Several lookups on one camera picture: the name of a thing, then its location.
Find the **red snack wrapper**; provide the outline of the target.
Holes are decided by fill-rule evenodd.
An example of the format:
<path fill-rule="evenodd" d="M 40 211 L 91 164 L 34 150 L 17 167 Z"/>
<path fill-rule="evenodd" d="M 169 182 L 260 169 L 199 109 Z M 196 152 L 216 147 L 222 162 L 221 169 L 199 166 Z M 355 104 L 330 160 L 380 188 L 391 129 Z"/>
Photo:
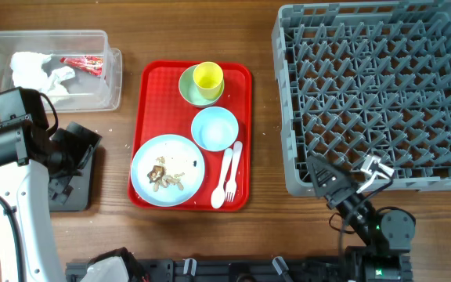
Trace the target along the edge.
<path fill-rule="evenodd" d="M 103 72 L 103 58 L 99 56 L 62 57 L 60 62 L 96 77 Z"/>

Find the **white napkin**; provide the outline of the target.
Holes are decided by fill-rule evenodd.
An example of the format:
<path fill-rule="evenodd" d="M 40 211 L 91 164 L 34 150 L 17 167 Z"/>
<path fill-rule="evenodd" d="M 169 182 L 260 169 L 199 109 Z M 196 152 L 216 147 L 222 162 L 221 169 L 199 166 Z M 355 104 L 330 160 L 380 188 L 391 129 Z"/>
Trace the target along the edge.
<path fill-rule="evenodd" d="M 62 85 L 62 82 L 75 77 L 74 69 L 64 66 L 47 74 L 43 66 L 51 59 L 52 54 L 15 52 L 10 62 L 14 86 L 38 90 L 46 94 L 53 104 L 65 100 L 69 92 Z"/>

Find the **white plastic spoon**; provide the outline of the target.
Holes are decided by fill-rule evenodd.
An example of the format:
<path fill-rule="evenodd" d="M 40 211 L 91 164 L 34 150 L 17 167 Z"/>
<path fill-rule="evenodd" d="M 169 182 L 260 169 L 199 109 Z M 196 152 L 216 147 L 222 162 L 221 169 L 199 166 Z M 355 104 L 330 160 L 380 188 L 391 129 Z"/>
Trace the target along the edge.
<path fill-rule="evenodd" d="M 211 195 L 211 206 L 214 209 L 220 208 L 223 205 L 223 203 L 225 202 L 226 192 L 225 192 L 224 185 L 225 185 L 226 175 L 229 170 L 229 166 L 231 164 L 232 158 L 233 158 L 233 150 L 231 148 L 225 149 L 223 158 L 222 158 L 222 165 L 221 165 L 220 175 L 219 175 L 219 179 L 218 179 L 218 185 L 213 190 L 212 195 Z"/>

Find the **light blue bowl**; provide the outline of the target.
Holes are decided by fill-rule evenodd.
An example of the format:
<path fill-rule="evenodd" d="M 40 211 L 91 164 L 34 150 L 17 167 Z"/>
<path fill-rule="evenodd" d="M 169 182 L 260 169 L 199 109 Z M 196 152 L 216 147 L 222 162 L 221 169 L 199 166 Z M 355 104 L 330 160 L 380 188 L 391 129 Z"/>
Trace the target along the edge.
<path fill-rule="evenodd" d="M 238 135 L 238 120 L 232 112 L 223 107 L 205 108 L 191 123 L 193 141 L 207 151 L 219 152 L 229 148 Z"/>

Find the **yellow plastic cup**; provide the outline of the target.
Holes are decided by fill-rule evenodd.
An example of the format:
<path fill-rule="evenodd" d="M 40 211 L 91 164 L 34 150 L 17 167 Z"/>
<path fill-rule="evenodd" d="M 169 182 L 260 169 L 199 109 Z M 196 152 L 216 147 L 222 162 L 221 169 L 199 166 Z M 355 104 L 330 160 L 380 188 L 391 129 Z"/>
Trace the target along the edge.
<path fill-rule="evenodd" d="M 216 99 L 224 80 L 222 68 L 214 62 L 199 63 L 193 71 L 193 81 L 205 99 Z"/>

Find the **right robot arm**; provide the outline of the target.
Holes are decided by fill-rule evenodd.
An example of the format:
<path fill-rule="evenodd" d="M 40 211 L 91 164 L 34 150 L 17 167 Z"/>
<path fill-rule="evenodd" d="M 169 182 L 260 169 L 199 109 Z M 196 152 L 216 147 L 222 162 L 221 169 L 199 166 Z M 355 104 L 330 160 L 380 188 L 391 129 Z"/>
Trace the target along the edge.
<path fill-rule="evenodd" d="M 411 281 L 411 241 L 416 219 L 397 207 L 376 209 L 371 199 L 393 183 L 395 170 L 367 155 L 360 171 L 368 180 L 359 185 L 350 172 L 325 158 L 306 159 L 317 197 L 342 218 L 338 235 L 338 275 L 341 281 Z"/>

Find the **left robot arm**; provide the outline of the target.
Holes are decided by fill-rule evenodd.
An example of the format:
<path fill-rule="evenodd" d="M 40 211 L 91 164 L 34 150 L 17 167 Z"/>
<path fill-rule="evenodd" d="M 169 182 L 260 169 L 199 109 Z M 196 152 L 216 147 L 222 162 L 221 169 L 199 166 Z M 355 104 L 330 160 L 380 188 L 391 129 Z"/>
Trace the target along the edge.
<path fill-rule="evenodd" d="M 4 281 L 65 281 L 49 210 L 49 186 L 82 174 L 101 137 L 71 122 L 50 125 L 47 96 L 0 92 L 0 264 Z"/>

